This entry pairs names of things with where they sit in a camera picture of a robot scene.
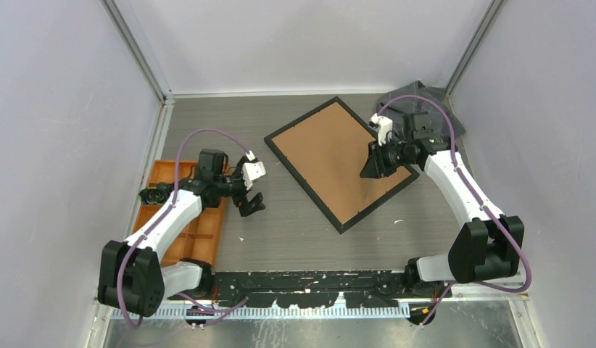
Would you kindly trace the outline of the black picture frame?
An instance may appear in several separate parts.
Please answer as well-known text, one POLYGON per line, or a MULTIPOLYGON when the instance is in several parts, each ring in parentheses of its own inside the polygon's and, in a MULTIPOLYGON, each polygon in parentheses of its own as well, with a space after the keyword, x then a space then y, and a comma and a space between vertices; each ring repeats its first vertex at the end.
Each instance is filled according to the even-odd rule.
POLYGON ((367 123, 335 96, 264 142, 343 234, 418 179, 411 167, 401 167, 387 178, 361 178, 368 144, 375 138, 367 123))

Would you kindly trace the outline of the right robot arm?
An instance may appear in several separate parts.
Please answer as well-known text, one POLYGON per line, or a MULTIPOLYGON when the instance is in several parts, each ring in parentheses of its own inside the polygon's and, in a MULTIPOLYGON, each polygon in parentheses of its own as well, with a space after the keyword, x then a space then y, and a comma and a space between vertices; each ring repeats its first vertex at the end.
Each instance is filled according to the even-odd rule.
POLYGON ((405 290, 424 297, 434 281, 473 283, 515 276, 524 225, 493 205, 467 172, 454 140, 435 131, 425 113, 408 115, 401 133, 394 122, 374 114, 368 123, 376 138, 360 177, 383 179, 406 165, 417 165, 435 182, 452 208, 460 231, 444 254, 411 259, 405 290))

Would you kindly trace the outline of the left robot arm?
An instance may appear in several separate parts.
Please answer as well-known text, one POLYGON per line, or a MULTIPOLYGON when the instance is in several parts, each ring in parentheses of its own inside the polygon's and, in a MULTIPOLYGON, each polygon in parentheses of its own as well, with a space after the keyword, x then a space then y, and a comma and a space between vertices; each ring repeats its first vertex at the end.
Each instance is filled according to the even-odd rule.
POLYGON ((210 220, 206 228, 220 230, 219 212, 230 200, 240 216, 265 209, 261 193, 248 195, 266 169, 246 151, 236 166, 221 150, 204 149, 195 162, 175 162, 173 179, 152 181, 139 193, 144 206, 157 211, 123 241, 109 241, 102 250, 97 300, 119 309, 125 317, 150 317, 162 301, 190 294, 196 300, 212 293, 212 266, 184 251, 166 261, 173 244, 192 223, 210 220))

